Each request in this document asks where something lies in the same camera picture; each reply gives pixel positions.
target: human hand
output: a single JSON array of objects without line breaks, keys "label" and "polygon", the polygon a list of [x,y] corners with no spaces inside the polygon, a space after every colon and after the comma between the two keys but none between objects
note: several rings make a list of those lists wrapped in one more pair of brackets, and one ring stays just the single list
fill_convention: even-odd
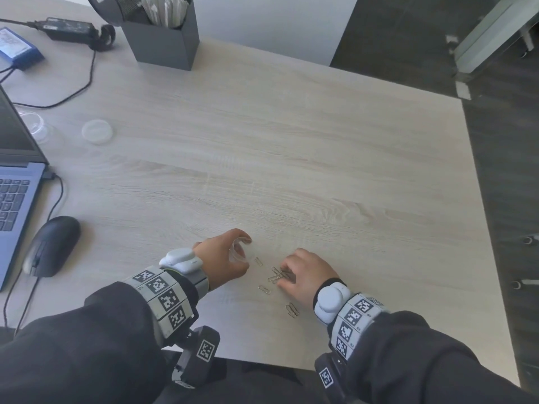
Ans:
[{"label": "human hand", "polygon": [[240,237],[251,239],[246,232],[235,228],[193,245],[195,255],[203,262],[202,270],[210,282],[210,290],[244,276],[249,269],[247,262],[229,261],[229,249],[234,240]]},{"label": "human hand", "polygon": [[282,270],[291,270],[296,276],[292,283],[286,278],[277,282],[282,290],[298,300],[302,305],[311,307],[316,291],[331,278],[339,275],[330,264],[318,255],[303,248],[298,248],[292,255],[288,255],[281,264]]}]

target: black sleeve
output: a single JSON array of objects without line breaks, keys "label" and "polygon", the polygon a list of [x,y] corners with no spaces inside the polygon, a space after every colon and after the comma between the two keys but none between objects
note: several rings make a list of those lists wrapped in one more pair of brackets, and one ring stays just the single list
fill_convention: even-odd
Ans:
[{"label": "black sleeve", "polygon": [[538,402],[411,312],[383,313],[367,328],[348,360],[347,386],[373,404]]},{"label": "black sleeve", "polygon": [[84,307],[37,319],[0,348],[3,404],[150,404],[166,382],[153,315],[116,282]]}]

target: white partition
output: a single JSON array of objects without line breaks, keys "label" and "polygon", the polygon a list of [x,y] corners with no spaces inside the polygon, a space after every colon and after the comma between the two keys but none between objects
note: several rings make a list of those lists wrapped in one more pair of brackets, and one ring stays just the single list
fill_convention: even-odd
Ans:
[{"label": "white partition", "polygon": [[356,1],[195,0],[195,6],[201,35],[329,65]]}]

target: laptop keyboard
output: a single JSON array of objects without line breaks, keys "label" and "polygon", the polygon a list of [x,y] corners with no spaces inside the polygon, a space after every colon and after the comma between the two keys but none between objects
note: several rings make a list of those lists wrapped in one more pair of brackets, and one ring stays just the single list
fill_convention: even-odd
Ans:
[{"label": "laptop keyboard", "polygon": [[29,180],[0,179],[0,231],[13,230],[29,184]]}]

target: black box with marker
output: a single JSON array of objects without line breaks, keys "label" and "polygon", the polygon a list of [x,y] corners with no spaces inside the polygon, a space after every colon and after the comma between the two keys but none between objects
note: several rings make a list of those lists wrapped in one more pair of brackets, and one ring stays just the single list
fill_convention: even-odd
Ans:
[{"label": "black box with marker", "polygon": [[121,24],[137,61],[183,70],[192,69],[200,39],[195,2],[186,1],[189,7],[183,24],[178,28],[153,25],[142,8]]}]

